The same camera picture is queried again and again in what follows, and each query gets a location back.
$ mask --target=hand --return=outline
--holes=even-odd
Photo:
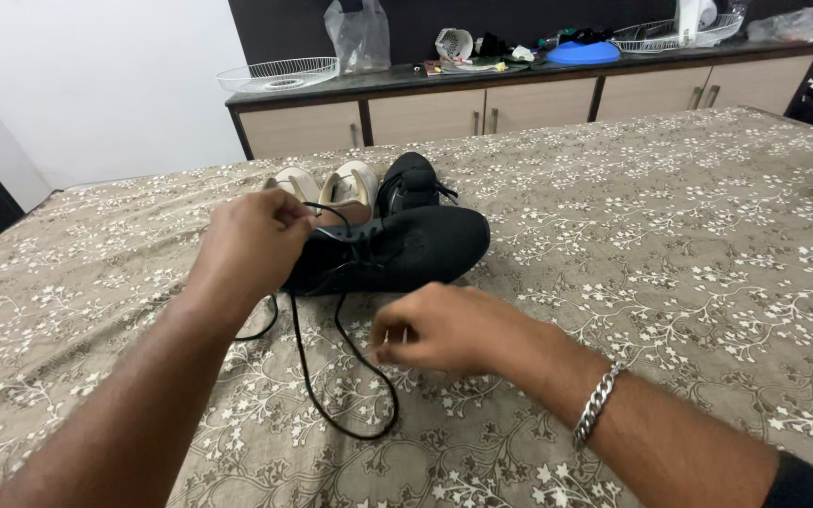
[[[403,341],[404,330],[407,331]],[[458,375],[504,374],[531,348],[548,347],[559,328],[536,321],[475,287],[428,284],[378,311],[372,355],[380,364]]]
[[[303,252],[315,217],[281,189],[253,192],[221,204],[211,216],[188,294],[221,313],[243,313],[281,287]]]

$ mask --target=countertop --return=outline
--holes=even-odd
[[[516,72],[499,72],[484,74],[457,74],[428,78],[424,71],[413,71],[414,64],[392,66],[390,70],[361,74],[356,76],[339,76],[317,85],[294,90],[268,93],[235,93],[226,106],[243,104],[265,104],[316,98],[330,98],[342,95],[354,95],[379,91],[395,91],[410,88],[437,87],[467,82],[487,82],[516,79],[528,76],[548,76],[571,74],[580,71],[610,70],[625,67],[636,67],[651,64],[671,64],[683,61],[703,60],[725,56],[779,52],[799,48],[811,48],[811,42],[752,42],[745,39],[725,40],[713,48],[692,48],[672,50],[660,53],[623,53],[620,59],[612,63],[595,65],[567,65],[545,63],[533,69]]]

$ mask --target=bottle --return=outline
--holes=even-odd
[[[573,33],[575,33],[575,28],[564,28],[558,31],[557,35],[553,35],[547,39],[538,39],[538,49],[551,51],[560,45],[561,35],[572,35]]]

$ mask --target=bed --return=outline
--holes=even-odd
[[[813,463],[813,127],[727,109],[53,194],[0,236],[0,484],[181,290],[218,203],[286,166],[324,176],[358,158],[382,174],[407,150],[491,224],[491,248],[462,283]],[[348,299],[342,318],[363,349],[374,311],[394,297]],[[289,302],[278,301],[272,331],[229,351],[170,505],[638,505],[591,452],[573,452],[569,430],[494,376],[390,368],[394,433],[345,438],[306,397]],[[314,382],[341,421],[377,427],[390,397],[343,345],[335,303],[298,301]],[[270,316],[260,304],[241,335]]]

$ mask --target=chain bracelet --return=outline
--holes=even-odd
[[[614,389],[614,378],[620,371],[625,370],[627,367],[626,362],[616,362],[611,367],[609,373],[604,374],[601,382],[595,387],[592,392],[592,397],[588,399],[585,404],[585,410],[579,418],[579,423],[573,429],[573,449],[579,451],[585,447],[585,440],[588,439],[592,433],[595,420],[598,419],[598,414],[601,413],[601,408],[604,407],[604,402],[607,401],[607,396],[611,394]]]

